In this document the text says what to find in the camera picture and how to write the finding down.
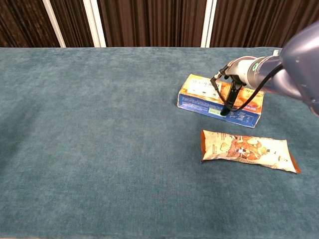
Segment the tabletop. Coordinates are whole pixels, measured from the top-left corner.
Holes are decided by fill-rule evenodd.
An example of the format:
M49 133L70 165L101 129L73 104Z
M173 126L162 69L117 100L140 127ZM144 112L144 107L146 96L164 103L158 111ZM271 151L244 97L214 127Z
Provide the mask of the tabletop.
M274 48L0 48L0 238L293 239L319 235L319 119L265 94L256 128L179 109ZM301 174L201 164L201 130L286 139Z

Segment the black cable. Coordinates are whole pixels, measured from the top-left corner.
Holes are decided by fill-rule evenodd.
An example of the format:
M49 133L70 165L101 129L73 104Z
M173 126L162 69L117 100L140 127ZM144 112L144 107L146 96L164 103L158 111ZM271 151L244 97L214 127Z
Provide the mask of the black cable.
M258 92L261 90L261 88L266 84L266 82L272 78L274 75L276 75L280 70L283 69L283 65L280 64L278 66L276 66L271 72L268 73L268 75L263 79L263 81L259 84L259 86L255 89L254 93L248 98L248 100L239 108L235 108L235 107L230 107L227 104L227 101L224 99L224 97L221 95L218 86L216 84L216 82L214 81L214 78L212 78L211 82L215 88L215 90L217 91L219 97L221 98L221 100L224 102L225 107L228 108L230 111L239 111L242 110L243 108L245 108L252 100L253 98L258 94Z

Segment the cardboard box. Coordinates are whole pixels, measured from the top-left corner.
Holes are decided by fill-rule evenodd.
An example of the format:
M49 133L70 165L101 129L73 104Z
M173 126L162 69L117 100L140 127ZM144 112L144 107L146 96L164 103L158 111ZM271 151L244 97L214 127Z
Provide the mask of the cardboard box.
M216 81L216 83L222 96L226 99L231 84L222 81ZM242 87L234 106L241 106L253 92L252 89ZM221 116L220 112L224 103L212 86L210 79L191 74L178 93L177 106L212 118L254 128L261 116L263 99L264 92L260 91L241 111L230 112L225 117Z

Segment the snack bar wrapper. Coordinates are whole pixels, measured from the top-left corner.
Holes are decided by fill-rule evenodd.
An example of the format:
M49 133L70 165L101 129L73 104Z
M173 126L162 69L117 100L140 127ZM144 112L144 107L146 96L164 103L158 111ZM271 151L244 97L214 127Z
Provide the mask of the snack bar wrapper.
M286 140L203 130L201 149L204 154L202 162L226 159L300 173Z

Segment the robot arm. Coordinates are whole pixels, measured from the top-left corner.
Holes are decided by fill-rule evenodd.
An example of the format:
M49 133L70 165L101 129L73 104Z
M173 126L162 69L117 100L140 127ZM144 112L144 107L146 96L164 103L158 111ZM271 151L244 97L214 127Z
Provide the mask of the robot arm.
M319 116L319 21L294 36L279 56L244 56L229 62L211 80L232 78L221 115L226 115L242 86L303 101Z

